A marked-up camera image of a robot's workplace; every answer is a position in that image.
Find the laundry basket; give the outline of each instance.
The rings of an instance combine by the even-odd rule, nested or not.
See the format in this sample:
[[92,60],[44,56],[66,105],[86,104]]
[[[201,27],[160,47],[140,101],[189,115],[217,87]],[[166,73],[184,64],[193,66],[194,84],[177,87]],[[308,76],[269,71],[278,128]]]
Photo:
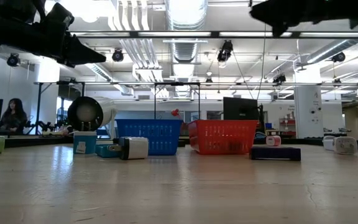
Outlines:
[[180,126],[178,119],[116,119],[120,137],[149,139],[150,156],[170,156],[177,153]]
[[247,154],[258,121],[198,120],[188,125],[190,144],[202,155]]

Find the wooden floor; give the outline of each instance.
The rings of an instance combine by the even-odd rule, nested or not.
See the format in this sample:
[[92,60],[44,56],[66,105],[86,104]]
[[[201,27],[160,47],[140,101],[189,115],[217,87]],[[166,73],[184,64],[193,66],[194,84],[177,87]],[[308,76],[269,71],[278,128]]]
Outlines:
[[245,156],[120,161],[65,146],[0,155],[0,224],[356,223],[358,154],[300,146],[302,162]]

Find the red plastic basket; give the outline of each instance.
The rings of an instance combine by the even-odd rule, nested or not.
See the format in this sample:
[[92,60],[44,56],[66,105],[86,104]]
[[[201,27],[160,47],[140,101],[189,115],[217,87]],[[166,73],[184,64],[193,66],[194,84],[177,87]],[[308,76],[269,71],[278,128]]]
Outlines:
[[191,147],[202,155],[247,154],[258,121],[197,120],[188,125]]

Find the long black hair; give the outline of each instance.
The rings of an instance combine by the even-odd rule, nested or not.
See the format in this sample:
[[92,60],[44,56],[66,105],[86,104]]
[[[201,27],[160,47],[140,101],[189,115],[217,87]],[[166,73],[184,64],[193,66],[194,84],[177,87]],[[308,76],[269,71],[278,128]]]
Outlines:
[[15,103],[15,114],[20,118],[27,117],[26,113],[23,110],[23,103],[18,98],[13,98],[13,99],[9,100],[9,103],[7,105],[7,109],[6,109],[5,113],[4,113],[4,117],[8,117],[9,115],[11,115],[12,109],[11,109],[10,105],[11,105],[12,101]]

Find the woman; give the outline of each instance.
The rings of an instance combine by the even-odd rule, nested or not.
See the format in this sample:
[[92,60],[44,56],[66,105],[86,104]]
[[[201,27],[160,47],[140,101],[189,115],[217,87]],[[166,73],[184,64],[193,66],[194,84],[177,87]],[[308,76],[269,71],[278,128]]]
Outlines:
[[14,134],[23,134],[27,115],[23,110],[20,99],[14,98],[9,101],[9,106],[0,120],[0,129],[8,130]]

